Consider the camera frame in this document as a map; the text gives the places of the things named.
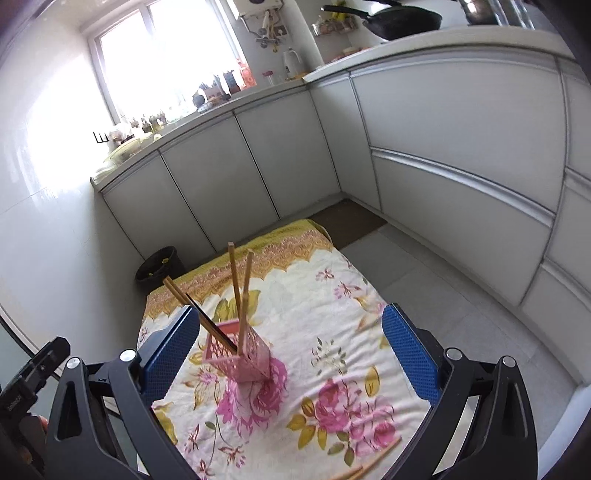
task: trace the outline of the trash can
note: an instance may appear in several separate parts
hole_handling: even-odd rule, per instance
[[[135,281],[144,295],[162,286],[164,277],[179,278],[187,271],[180,261],[177,249],[169,246],[158,250],[142,263],[135,273]]]

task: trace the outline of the brown floor mat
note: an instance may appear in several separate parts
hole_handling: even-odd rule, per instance
[[[344,248],[386,223],[379,216],[353,200],[341,200],[310,217],[321,224],[332,238],[333,245]]]

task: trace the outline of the white cabinet door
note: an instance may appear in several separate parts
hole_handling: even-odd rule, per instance
[[[567,173],[548,254],[591,291],[591,181],[576,174]]]
[[[162,155],[218,251],[279,220],[234,116]]]
[[[445,172],[378,157],[374,162],[386,215],[449,253],[511,304],[521,301],[550,234],[531,216],[535,212],[526,214]]]
[[[160,155],[103,192],[115,218],[144,258],[173,245],[187,268],[215,253]]]
[[[237,117],[282,218],[340,190],[309,92],[272,100]]]
[[[548,346],[566,369],[590,383],[591,299],[559,270],[543,263],[521,308],[541,330],[541,337],[550,340]]]
[[[450,50],[352,76],[371,146],[475,173],[556,211],[566,122],[552,57]]]
[[[380,210],[369,145],[349,77],[310,90],[343,192]]]
[[[569,113],[569,166],[591,179],[591,85],[581,68],[560,60]]]

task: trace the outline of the electric kettle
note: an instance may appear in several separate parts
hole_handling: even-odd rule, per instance
[[[283,52],[283,65],[285,67],[285,76],[288,79],[294,79],[306,71],[300,56],[291,48]]]

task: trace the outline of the frying pan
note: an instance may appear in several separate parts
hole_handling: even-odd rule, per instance
[[[373,15],[356,8],[335,5],[325,5],[321,10],[361,17],[364,26],[384,40],[395,40],[416,33],[438,30],[441,26],[442,18],[438,13],[420,7],[401,5],[394,0],[380,0],[380,3],[391,6]]]

